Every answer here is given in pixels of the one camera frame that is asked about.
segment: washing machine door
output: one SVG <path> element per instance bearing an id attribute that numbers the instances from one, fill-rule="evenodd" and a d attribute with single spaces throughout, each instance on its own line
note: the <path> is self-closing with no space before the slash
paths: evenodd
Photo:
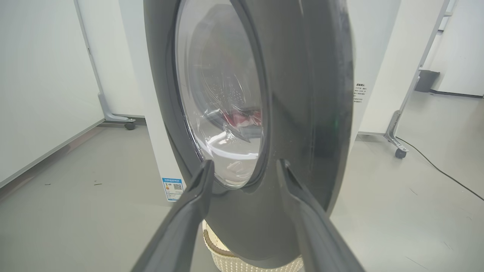
<path id="1" fill-rule="evenodd" d="M 353 66 L 340 0 L 145 0 L 153 80 L 185 181 L 215 162 L 208 224 L 263 268 L 300 255 L 276 161 L 331 212 L 349 146 Z"/>

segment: floor scratch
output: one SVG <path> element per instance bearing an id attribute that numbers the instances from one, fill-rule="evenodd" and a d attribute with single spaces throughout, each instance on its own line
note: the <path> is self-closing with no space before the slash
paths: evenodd
<path id="1" fill-rule="evenodd" d="M 449 248 L 451 249 L 452 251 L 454 251 L 445 241 L 444 241 L 444 244 Z"/>
<path id="2" fill-rule="evenodd" d="M 412 190 L 410 187 L 409 187 L 409 189 L 410 189 L 410 190 L 411 190 L 411 191 L 412 191 L 414 194 L 419 195 L 418 193 L 414 192 L 414 191 L 413 191 L 413 190 Z"/>
<path id="3" fill-rule="evenodd" d="M 427 267 L 425 267 L 425 266 L 421 265 L 420 263 L 418 263 L 418 262 L 416 262 L 416 261 L 414 261 L 414 260 L 410 259 L 409 257 L 405 256 L 405 258 L 407 258 L 407 259 L 411 260 L 412 262 L 414 262 L 414 263 L 416 263 L 416 264 L 420 265 L 421 267 L 423 267 L 423 268 L 425 268 L 425 269 L 427 269 L 427 270 L 428 270 L 428 268 L 427 268 Z"/>

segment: blue and white sticker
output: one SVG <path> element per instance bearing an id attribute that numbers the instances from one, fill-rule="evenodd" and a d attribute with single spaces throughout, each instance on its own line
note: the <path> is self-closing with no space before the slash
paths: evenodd
<path id="1" fill-rule="evenodd" d="M 170 202 L 176 202 L 183 194 L 183 182 L 181 179 L 163 179 L 166 197 Z"/>

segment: laundry basket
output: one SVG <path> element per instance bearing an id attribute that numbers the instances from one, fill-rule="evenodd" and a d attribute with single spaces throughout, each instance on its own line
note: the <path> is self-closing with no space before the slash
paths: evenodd
<path id="1" fill-rule="evenodd" d="M 216 267 L 221 272 L 297 272 L 303 267 L 301 257 L 279 268 L 265 269 L 255 267 L 235 257 L 220 239 L 218 239 L 205 220 L 202 223 L 202 230 L 205 245 L 210 250 Z"/>

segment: beige basket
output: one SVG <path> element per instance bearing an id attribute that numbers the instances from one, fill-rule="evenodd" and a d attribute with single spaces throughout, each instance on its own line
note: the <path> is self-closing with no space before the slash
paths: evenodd
<path id="1" fill-rule="evenodd" d="M 301 257 L 291 263 L 274 269 L 252 266 L 234 256 L 232 252 L 218 239 L 210 226 L 203 220 L 203 240 L 212 254 L 213 262 L 221 272 L 297 272 L 303 267 Z"/>

